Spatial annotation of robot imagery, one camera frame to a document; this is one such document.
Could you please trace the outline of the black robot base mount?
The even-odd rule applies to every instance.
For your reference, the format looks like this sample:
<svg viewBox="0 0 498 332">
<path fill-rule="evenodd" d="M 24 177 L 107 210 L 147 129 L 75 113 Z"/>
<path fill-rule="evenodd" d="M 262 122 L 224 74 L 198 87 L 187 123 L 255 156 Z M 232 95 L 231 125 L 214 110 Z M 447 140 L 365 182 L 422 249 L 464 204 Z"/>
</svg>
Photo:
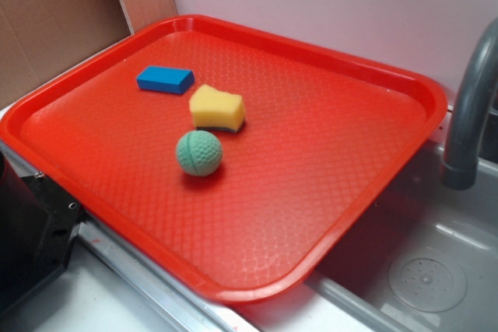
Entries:
<svg viewBox="0 0 498 332">
<path fill-rule="evenodd" d="M 49 176 L 19 176 L 1 155 L 1 316 L 65 272 L 81 214 Z"/>
</svg>

